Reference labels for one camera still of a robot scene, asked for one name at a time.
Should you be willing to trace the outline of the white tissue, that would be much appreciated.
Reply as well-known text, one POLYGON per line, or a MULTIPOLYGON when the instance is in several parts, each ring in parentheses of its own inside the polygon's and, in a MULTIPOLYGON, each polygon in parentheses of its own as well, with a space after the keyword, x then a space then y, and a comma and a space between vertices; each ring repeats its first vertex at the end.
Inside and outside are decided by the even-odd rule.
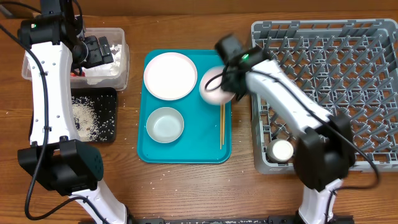
POLYGON ((94 68, 84 68, 84 74, 87 78, 89 85, 96 85, 104 80, 104 77, 115 77, 119 74, 121 64, 121 50, 122 45, 113 44, 110 47, 111 55, 113 56, 113 62, 100 65, 94 68))

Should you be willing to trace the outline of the pink bowl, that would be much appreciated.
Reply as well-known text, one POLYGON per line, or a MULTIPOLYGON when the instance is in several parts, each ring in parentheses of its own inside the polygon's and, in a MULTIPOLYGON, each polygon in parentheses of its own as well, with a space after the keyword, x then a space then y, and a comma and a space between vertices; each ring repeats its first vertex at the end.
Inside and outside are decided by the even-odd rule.
POLYGON ((207 90, 205 89, 205 85, 210 81, 211 78, 222 73, 224 67, 217 66, 209 69, 201 79, 200 82, 200 95, 203 100, 211 105, 221 105, 231 101, 234 97, 234 93, 223 91, 219 85, 222 81, 222 76, 215 78, 211 81, 207 90))

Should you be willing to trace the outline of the large white plate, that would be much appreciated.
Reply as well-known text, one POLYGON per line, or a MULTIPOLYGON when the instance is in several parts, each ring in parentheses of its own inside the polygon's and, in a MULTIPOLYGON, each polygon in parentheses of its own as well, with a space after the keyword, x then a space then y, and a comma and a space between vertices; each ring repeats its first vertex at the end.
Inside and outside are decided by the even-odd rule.
POLYGON ((173 101, 187 96, 197 83, 198 72, 186 55, 166 52, 154 57, 144 69, 144 84, 154 97, 173 101))

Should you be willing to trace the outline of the grey bowl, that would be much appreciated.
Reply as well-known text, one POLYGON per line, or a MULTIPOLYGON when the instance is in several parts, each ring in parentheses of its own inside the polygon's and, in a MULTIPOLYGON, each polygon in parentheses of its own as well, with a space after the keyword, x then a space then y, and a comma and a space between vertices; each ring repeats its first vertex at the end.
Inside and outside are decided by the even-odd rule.
POLYGON ((182 135, 184 126, 183 116, 171 107, 154 110, 146 121, 150 138, 162 144, 176 141, 182 135))

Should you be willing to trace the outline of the small white cup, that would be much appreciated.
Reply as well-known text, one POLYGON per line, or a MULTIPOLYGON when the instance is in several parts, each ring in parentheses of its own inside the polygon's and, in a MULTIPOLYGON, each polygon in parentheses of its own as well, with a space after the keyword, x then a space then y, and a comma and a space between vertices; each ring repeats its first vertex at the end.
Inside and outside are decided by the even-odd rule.
POLYGON ((271 161, 286 163, 294 154, 293 145, 284 139, 275 139, 267 147, 267 154, 271 161))

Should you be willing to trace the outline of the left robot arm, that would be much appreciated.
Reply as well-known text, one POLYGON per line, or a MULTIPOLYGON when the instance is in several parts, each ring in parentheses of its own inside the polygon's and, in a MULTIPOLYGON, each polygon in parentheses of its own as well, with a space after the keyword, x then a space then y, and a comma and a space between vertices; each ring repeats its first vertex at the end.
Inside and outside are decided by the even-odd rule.
POLYGON ((103 179, 100 151, 80 140, 73 119, 70 77, 111 60, 105 37, 85 35, 77 1, 42 1, 13 41, 25 51, 32 77, 30 146, 17 152, 33 184, 77 202, 96 223, 133 223, 103 179))

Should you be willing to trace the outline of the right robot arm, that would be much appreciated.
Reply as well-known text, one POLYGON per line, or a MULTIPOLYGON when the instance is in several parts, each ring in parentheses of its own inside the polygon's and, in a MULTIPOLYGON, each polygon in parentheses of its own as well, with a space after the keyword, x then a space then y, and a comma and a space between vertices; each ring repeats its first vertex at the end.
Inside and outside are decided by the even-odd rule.
POLYGON ((266 100, 297 140, 294 170, 304 184, 302 204, 292 223, 353 223, 352 216, 333 214, 339 191, 349 190, 343 180, 364 155, 354 145, 351 119, 332 115, 311 100, 261 47, 245 48, 232 34, 221 38, 215 50, 224 63, 221 82, 204 91, 222 90, 240 100, 248 93, 266 100))

